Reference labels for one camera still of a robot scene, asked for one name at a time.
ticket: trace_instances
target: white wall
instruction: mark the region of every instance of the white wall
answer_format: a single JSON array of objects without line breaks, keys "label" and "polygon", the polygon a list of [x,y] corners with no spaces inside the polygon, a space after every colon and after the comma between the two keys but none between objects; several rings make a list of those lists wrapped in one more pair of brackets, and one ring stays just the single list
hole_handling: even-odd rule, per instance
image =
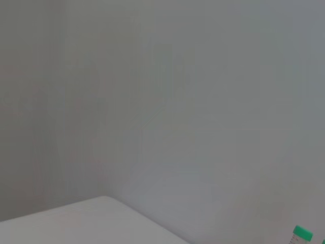
[{"label": "white wall", "polygon": [[0,220],[41,204],[44,179],[36,143],[46,125],[45,1],[0,3]]},{"label": "white wall", "polygon": [[286,242],[295,224],[320,242],[324,7],[69,0],[47,203],[109,194],[190,243]]}]

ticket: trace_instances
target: green cap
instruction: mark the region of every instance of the green cap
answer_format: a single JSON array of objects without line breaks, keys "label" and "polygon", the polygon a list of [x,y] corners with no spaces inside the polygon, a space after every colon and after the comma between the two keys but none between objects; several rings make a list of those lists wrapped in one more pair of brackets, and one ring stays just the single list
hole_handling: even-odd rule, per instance
[{"label": "green cap", "polygon": [[313,233],[311,233],[309,230],[304,229],[303,227],[297,225],[294,229],[294,234],[301,237],[304,240],[311,241],[311,238],[313,237]]}]

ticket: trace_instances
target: bottle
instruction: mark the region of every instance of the bottle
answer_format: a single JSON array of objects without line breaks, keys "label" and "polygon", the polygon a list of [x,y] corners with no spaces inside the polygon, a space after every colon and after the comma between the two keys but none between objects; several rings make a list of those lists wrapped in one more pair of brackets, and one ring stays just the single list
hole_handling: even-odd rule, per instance
[{"label": "bottle", "polygon": [[308,244],[313,235],[309,230],[297,225],[294,229],[294,235],[291,238],[290,244]]}]

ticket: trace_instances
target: white table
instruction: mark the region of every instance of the white table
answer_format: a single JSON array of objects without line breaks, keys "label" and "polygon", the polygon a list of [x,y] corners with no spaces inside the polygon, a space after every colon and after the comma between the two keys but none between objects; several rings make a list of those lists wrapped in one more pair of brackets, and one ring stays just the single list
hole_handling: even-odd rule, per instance
[{"label": "white table", "polygon": [[109,197],[97,197],[1,222],[0,243],[187,244]]}]

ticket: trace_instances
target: white surface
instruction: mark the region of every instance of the white surface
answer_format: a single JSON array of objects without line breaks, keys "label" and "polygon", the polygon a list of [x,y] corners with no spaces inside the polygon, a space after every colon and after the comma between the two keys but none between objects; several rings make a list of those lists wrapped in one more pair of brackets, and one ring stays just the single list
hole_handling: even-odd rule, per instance
[{"label": "white surface", "polygon": [[98,197],[0,223],[5,244],[186,244],[124,204]]}]

